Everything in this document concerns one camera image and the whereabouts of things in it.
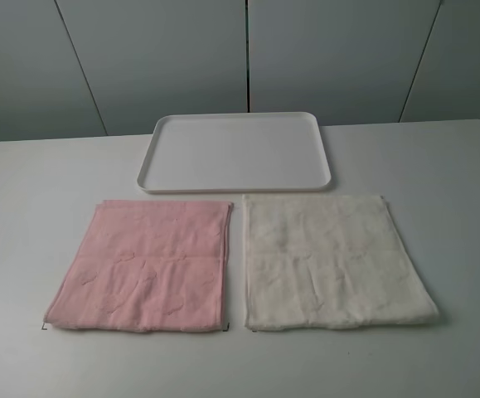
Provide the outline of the white rectangular plastic tray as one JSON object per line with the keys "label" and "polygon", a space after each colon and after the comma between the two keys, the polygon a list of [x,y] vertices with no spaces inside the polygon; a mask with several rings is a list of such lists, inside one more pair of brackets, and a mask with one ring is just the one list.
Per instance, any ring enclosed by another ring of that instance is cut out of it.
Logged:
{"label": "white rectangular plastic tray", "polygon": [[331,180],[318,121],[307,112],[163,117],[137,176],[152,194],[314,192]]}

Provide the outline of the cream white towel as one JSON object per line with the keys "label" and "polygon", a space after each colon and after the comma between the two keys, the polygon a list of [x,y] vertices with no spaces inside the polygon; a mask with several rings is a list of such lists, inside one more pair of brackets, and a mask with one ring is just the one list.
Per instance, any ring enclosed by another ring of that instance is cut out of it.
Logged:
{"label": "cream white towel", "polygon": [[438,318],[383,197],[246,195],[243,213],[249,330]]}

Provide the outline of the pink towel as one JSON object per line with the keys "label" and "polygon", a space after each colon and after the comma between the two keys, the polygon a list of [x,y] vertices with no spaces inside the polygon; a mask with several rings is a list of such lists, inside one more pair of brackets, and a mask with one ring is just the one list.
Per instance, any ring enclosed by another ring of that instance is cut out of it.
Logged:
{"label": "pink towel", "polygon": [[54,328],[214,332],[229,201],[103,201],[44,316]]}

